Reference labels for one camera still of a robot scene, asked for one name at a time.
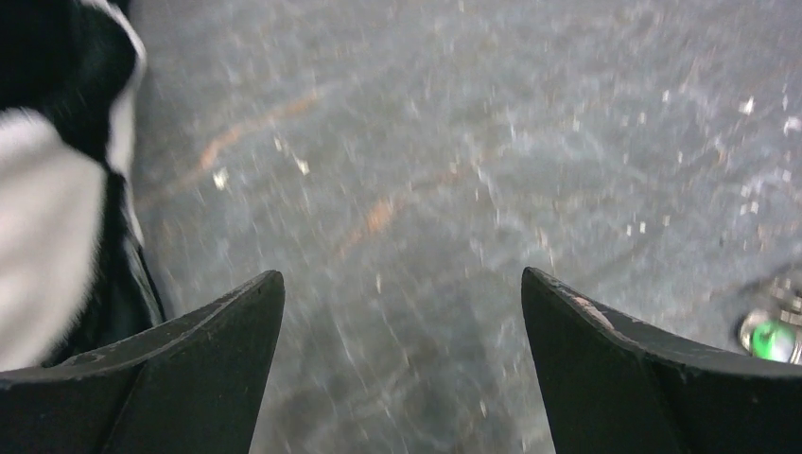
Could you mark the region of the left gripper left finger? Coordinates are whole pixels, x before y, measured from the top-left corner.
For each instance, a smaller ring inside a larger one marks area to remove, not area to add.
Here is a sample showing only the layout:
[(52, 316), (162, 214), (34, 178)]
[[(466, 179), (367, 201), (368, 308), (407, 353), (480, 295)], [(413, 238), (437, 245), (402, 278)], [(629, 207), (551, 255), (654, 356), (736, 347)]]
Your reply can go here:
[(266, 271), (214, 302), (50, 368), (1, 376), (5, 453), (245, 453), (285, 306)]

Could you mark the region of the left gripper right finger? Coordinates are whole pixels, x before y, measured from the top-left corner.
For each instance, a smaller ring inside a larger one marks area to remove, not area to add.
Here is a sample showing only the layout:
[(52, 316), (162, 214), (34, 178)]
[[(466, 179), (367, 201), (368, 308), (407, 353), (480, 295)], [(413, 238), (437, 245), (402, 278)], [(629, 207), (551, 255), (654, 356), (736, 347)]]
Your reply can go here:
[(559, 453), (797, 453), (801, 364), (689, 340), (527, 267), (521, 306)]

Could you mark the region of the key with green tag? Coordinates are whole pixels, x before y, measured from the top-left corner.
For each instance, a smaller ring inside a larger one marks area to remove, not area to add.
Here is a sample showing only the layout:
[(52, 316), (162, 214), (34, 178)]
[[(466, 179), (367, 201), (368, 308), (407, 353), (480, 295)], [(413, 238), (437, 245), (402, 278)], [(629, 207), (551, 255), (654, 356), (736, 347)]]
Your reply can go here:
[(738, 339), (755, 358), (801, 364), (801, 330), (767, 310), (748, 312), (739, 326)]

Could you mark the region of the metal key holder red handle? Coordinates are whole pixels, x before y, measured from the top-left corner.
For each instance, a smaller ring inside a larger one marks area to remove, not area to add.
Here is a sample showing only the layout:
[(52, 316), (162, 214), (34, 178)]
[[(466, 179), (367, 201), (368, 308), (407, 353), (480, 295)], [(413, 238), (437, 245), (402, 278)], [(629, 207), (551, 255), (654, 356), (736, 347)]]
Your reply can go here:
[(801, 266), (791, 265), (749, 284), (743, 293), (759, 315), (801, 328)]

